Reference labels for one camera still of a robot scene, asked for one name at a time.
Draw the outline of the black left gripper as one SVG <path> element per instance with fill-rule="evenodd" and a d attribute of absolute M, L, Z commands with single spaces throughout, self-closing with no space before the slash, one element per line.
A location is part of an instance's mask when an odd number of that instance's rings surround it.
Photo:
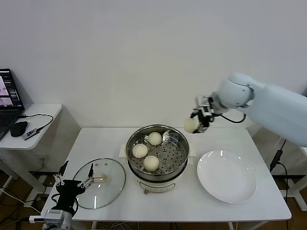
<path fill-rule="evenodd" d="M 55 179 L 56 190 L 59 193 L 56 210 L 75 211 L 73 206 L 76 201 L 76 197 L 83 194 L 85 192 L 85 188 L 88 188 L 94 181 L 93 164 L 91 164 L 88 178 L 84 182 L 81 183 L 81 181 L 77 180 L 64 180 L 63 175 L 68 163 L 69 161 L 66 161 L 60 167 L 59 171 L 53 175 Z"/>

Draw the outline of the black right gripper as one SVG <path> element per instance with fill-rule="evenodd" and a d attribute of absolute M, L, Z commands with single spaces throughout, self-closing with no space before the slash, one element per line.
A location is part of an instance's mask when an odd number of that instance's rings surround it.
<path fill-rule="evenodd" d="M 190 118 L 193 119 L 193 134 L 204 133 L 212 121 L 212 117 L 210 115 L 204 116 L 203 112 L 198 109 L 193 110 Z"/>

